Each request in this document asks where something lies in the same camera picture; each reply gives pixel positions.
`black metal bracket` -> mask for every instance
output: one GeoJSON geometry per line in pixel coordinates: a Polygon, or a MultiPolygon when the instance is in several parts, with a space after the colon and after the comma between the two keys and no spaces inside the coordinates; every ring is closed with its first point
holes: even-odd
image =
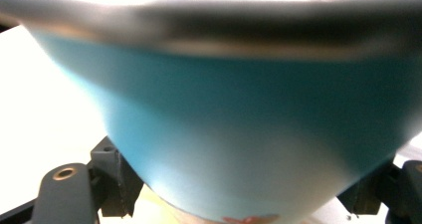
{"type": "Polygon", "coordinates": [[[143,182],[111,141],[104,138],[87,164],[70,163],[48,172],[38,198],[0,216],[0,224],[100,223],[104,217],[133,215],[143,182]]]}
{"type": "Polygon", "coordinates": [[[382,202],[389,208],[386,224],[422,224],[422,161],[407,161],[400,169],[391,159],[337,198],[356,215],[375,215],[382,202]]]}

